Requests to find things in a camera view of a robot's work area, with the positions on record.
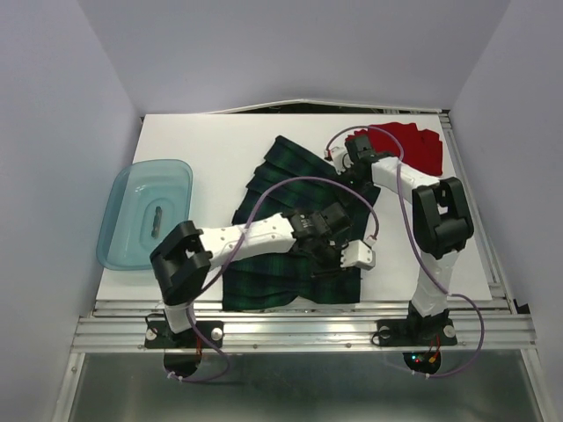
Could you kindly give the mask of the green plaid skirt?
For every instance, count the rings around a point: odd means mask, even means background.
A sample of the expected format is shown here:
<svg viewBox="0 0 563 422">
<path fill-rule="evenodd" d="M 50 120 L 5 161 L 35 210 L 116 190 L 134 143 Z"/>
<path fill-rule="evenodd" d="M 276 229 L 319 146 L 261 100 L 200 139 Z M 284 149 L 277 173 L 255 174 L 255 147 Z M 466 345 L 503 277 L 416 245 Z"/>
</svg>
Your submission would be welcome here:
<svg viewBox="0 0 563 422">
<path fill-rule="evenodd" d="M 246 194 L 231 223 L 247 221 L 259 197 L 269 187 L 288 178 L 311 176 L 335 179 L 336 171 L 306 148 L 279 135 L 255 168 Z M 355 196 L 325 183 L 296 181 L 277 188 L 262 203 L 255 219 L 293 209 L 320 211 L 339 202 L 351 218 L 351 228 L 339 241 L 364 236 L 369 211 Z M 349 304 L 360 301 L 361 271 L 353 268 L 334 277 L 315 277 L 306 257 L 273 254 L 236 261 L 223 276 L 223 308 L 254 310 L 285 306 L 297 297 L 320 304 Z"/>
</svg>

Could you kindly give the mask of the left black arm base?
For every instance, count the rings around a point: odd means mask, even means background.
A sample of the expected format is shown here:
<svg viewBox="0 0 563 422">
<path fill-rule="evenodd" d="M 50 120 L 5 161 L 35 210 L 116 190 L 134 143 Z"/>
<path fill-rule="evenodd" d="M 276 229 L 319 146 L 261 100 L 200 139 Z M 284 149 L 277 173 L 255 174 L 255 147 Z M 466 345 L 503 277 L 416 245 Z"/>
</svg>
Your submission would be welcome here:
<svg viewBox="0 0 563 422">
<path fill-rule="evenodd" d="M 175 334 L 164 316 L 148 314 L 143 347 L 164 353 L 163 367 L 168 379 L 184 383 L 208 383 L 224 376 L 230 369 L 230 358 L 223 352 L 224 323 L 219 320 L 199 321 L 196 331 L 188 326 Z M 224 365 L 215 374 L 206 373 L 205 352 L 214 351 Z"/>
</svg>

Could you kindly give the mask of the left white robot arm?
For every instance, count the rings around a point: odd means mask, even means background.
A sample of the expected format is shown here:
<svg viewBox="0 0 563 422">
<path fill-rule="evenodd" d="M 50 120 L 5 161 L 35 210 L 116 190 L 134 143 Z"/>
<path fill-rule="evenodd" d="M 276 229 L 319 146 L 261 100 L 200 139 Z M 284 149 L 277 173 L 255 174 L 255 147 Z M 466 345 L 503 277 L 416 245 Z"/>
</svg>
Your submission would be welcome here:
<svg viewBox="0 0 563 422">
<path fill-rule="evenodd" d="M 194 300 L 208 273 L 230 263 L 289 253 L 308 258 L 322 274 L 339 271 L 344 245 L 338 237 L 351 225 L 338 203 L 321 211 L 274 214 L 249 227 L 198 229 L 192 221 L 179 223 L 150 254 L 165 306 L 165 336 L 176 346 L 194 340 Z"/>
</svg>

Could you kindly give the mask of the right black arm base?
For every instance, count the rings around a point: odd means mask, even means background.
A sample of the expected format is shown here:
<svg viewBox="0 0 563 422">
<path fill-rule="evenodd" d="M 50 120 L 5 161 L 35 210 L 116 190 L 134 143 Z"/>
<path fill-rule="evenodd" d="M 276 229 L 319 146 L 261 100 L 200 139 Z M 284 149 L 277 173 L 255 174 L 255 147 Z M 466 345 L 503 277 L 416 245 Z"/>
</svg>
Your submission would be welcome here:
<svg viewBox="0 0 563 422">
<path fill-rule="evenodd" d="M 448 309 L 435 316 L 422 316 L 410 303 L 403 319 L 379 319 L 370 343 L 380 347 L 405 347 L 403 359 L 415 374 L 437 375 L 442 348 L 457 345 L 457 333 Z"/>
</svg>

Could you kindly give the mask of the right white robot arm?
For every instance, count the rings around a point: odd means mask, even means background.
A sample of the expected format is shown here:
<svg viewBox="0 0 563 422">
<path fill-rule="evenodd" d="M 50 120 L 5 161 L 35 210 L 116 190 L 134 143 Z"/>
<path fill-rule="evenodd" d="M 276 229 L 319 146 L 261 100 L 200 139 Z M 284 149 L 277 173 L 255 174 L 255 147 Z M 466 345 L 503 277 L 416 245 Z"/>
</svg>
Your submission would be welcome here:
<svg viewBox="0 0 563 422">
<path fill-rule="evenodd" d="M 416 170 L 404 155 L 374 150 L 367 135 L 326 152 L 335 170 L 353 188 L 377 186 L 396 193 L 419 276 L 404 319 L 380 319 L 381 346 L 420 346 L 434 338 L 456 344 L 448 300 L 453 267 L 474 225 L 464 185 Z"/>
</svg>

